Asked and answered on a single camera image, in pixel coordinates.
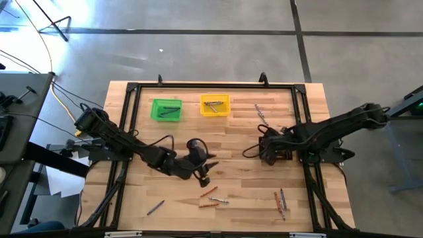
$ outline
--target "wooden tabletop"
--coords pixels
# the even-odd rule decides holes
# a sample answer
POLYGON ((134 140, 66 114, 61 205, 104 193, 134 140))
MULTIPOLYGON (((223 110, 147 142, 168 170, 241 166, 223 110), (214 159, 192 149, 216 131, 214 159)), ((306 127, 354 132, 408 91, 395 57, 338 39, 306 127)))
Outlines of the wooden tabletop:
MULTIPOLYGON (((110 82, 105 111, 119 123, 127 81, 110 82)), ((329 118, 323 85, 306 84, 312 121, 329 118)), ((128 110, 131 116, 132 105, 128 110)), ((210 184, 200 188, 192 177, 182 180, 168 177, 147 167, 139 156, 130 163, 120 212, 119 229, 176 230, 176 231, 312 231, 309 203, 303 168, 297 159, 277 161, 269 166, 259 158, 246 159, 241 152, 256 144, 261 124, 254 104, 258 104, 273 128, 292 126, 291 93, 283 89, 142 89, 136 129, 145 143, 172 134, 178 155, 186 155, 186 142, 203 139, 210 153, 219 161, 210 172, 210 184), (200 95, 223 93, 230 95, 231 114, 228 117, 206 118, 200 114, 200 95), (150 118, 153 99, 181 99, 180 122, 156 122, 150 118), (218 186, 210 195, 229 201, 228 205, 199 208, 208 204, 200 198, 205 191, 218 186), (274 192, 284 189, 288 211, 286 221, 278 212, 274 192), (147 212, 161 200, 165 203, 147 216, 147 212)), ((126 120, 128 131, 129 119, 126 120)), ((170 141, 161 145, 170 146, 170 141)), ((80 223, 88 219, 98 206, 104 192, 110 162, 100 162, 87 176, 83 191, 83 212, 80 223)), ((348 193, 342 173, 330 164, 322 164, 323 180, 328 200, 344 221, 354 226, 348 193)), ((108 222, 115 200, 109 211, 108 222)), ((323 225, 321 205, 316 202, 319 221, 323 225)))

